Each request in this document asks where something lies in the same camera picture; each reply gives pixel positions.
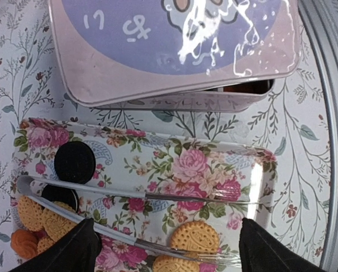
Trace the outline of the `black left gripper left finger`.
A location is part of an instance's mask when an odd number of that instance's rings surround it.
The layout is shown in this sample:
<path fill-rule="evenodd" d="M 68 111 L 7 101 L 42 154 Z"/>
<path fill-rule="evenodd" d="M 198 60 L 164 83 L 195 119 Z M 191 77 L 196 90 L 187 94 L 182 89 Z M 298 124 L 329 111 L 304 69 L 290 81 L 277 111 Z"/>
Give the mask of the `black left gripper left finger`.
<path fill-rule="evenodd" d="M 93 219 L 83 219 L 45 252 L 12 271 L 94 271 L 102 250 L 94 223 Z"/>

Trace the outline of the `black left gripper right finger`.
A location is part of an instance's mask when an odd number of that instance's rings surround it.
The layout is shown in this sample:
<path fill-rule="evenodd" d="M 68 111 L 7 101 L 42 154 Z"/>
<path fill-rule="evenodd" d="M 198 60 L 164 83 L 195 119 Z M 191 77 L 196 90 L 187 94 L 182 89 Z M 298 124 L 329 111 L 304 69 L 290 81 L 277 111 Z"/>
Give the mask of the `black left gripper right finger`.
<path fill-rule="evenodd" d="M 311 262 L 293 253 L 256 221 L 242 219 L 239 237 L 242 271 L 322 271 Z"/>

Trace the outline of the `silver white tongs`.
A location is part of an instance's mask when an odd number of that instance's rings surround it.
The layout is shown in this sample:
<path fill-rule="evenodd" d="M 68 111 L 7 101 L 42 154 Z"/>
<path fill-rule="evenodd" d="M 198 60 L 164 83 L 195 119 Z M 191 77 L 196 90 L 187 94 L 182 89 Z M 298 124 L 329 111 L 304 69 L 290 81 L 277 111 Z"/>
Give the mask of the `silver white tongs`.
<path fill-rule="evenodd" d="M 47 185 L 75 190 L 79 210 L 43 198 L 41 193 Z M 226 266 L 238 265 L 239 254 L 220 248 L 217 253 L 171 248 L 172 233 L 195 221 L 209 224 L 218 233 L 225 228 L 225 216 L 255 219 L 259 207 L 258 199 L 250 198 L 253 186 L 242 186 L 236 180 L 214 186 L 210 193 L 195 182 L 177 179 L 157 183 L 152 192 L 124 192 L 31 176 L 20 176 L 16 187 L 22 195 L 73 222 L 92 216 L 95 231 L 113 240 L 161 255 Z"/>

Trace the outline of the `silver tin lid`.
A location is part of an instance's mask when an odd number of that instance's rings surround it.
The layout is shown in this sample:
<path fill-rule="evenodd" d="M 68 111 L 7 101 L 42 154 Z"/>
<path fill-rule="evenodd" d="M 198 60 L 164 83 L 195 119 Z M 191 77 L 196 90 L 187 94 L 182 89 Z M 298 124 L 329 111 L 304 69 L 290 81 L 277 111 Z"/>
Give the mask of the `silver tin lid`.
<path fill-rule="evenodd" d="M 49 1 L 68 96 L 85 107 L 217 87 L 259 96 L 300 58 L 297 1 Z"/>

